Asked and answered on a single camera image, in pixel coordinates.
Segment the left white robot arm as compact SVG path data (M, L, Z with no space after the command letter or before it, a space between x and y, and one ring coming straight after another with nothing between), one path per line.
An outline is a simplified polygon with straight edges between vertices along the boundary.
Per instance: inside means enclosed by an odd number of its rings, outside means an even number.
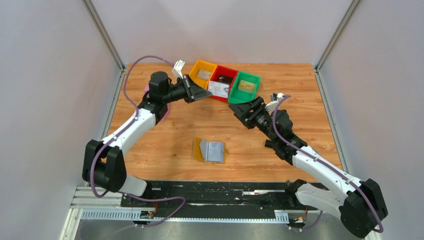
M90 140L85 147L82 179L93 188L101 187L112 193L142 196L148 183L129 174L124 156L148 130L166 115L168 105L178 100L186 103L208 98L210 91L197 85L187 74L172 83L168 74L151 74L148 91L133 115L112 134L102 140Z

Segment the white credit card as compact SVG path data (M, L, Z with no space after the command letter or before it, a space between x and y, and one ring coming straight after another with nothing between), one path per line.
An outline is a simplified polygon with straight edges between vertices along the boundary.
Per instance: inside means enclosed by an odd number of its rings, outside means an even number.
M210 81L208 84L208 91L215 97L228 98L230 85L217 81Z

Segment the yellow leather card holder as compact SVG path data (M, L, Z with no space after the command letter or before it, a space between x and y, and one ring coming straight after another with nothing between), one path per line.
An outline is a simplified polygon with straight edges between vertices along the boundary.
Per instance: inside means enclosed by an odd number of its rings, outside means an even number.
M192 145L193 159L211 164L224 164L229 154L226 144L220 141L207 141L195 137Z

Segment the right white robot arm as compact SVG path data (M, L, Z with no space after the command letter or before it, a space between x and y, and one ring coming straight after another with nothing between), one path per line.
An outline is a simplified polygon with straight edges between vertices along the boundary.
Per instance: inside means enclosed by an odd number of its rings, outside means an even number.
M325 186L315 187L298 179L290 190L302 205L311 206L338 218L354 236L365 238L382 233L388 209L380 185L362 180L336 167L320 156L293 132L293 122L280 105L287 95L265 104L262 97L244 103L231 103L234 116L248 129L258 128L268 137L267 146L290 165L309 173Z

